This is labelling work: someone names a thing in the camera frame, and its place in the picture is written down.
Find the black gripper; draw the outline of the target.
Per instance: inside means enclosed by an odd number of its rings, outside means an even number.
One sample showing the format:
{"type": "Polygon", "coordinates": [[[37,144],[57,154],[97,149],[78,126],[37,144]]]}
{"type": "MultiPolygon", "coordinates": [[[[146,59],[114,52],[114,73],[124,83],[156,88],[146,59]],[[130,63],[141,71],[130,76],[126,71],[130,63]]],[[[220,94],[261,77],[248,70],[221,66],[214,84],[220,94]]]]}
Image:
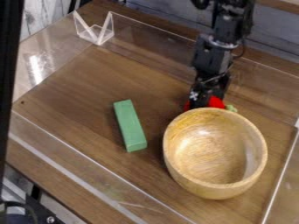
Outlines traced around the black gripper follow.
{"type": "Polygon", "coordinates": [[[190,66],[196,71],[189,92],[190,109],[208,106],[210,89],[204,84],[216,82],[212,94],[224,99],[229,87],[231,52],[235,47],[233,44],[216,40],[212,35],[201,34],[197,37],[190,60],[190,66]]]}

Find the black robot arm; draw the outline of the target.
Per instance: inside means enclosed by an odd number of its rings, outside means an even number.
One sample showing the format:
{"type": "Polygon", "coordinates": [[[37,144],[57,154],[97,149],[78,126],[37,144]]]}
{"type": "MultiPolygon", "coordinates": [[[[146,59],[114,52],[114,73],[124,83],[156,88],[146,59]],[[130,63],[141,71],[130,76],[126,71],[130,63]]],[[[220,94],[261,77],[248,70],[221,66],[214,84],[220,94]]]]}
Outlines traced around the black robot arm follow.
{"type": "Polygon", "coordinates": [[[197,10],[213,2],[210,34],[196,39],[190,67],[196,72],[184,110],[196,108],[224,109],[222,102],[231,82],[232,51],[245,45],[253,24],[256,0],[190,0],[197,10]]]}

